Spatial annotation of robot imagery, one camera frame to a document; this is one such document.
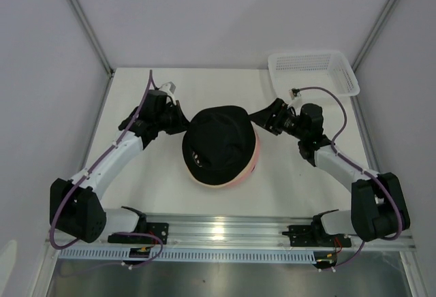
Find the black hat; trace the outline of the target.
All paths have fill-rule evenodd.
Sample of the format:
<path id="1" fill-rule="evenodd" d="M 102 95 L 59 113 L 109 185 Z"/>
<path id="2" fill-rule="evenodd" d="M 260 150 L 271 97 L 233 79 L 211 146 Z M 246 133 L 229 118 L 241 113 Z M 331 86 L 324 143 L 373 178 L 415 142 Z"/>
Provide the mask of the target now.
<path id="1" fill-rule="evenodd" d="M 255 130 L 240 106 L 219 106 L 197 113 L 183 136 L 183 159 L 189 173 L 202 185 L 222 188 L 249 163 Z"/>

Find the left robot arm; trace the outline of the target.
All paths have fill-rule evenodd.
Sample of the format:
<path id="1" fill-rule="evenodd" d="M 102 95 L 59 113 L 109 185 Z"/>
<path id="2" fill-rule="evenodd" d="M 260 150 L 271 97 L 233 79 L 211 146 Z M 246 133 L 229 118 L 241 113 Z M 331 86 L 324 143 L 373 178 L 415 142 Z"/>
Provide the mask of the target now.
<path id="1" fill-rule="evenodd" d="M 118 126 L 115 139 L 88 168 L 68 180 L 56 179 L 50 187 L 51 240 L 55 230 L 92 243 L 101 236 L 111 241 L 125 236 L 133 243 L 146 238 L 146 215 L 123 206 L 105 209 L 101 200 L 121 170 L 160 132 L 179 134 L 189 124 L 174 97 L 175 86 L 165 83 L 146 90 L 140 104 Z"/>

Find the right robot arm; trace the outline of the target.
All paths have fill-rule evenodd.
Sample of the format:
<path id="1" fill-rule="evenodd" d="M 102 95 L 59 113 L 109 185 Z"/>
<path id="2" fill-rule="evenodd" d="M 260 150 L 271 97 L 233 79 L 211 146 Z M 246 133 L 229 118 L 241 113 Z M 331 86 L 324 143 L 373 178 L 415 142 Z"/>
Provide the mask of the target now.
<path id="1" fill-rule="evenodd" d="M 324 133 L 322 107 L 305 104 L 296 111 L 282 99 L 276 99 L 249 118 L 276 136 L 287 133 L 295 137 L 301 157 L 351 193 L 348 210 L 331 210 L 313 217 L 313 242 L 326 245 L 340 234 L 357 236 L 364 242 L 394 240 L 409 229 L 410 218 L 399 178 L 391 172 L 366 170 L 341 152 Z"/>

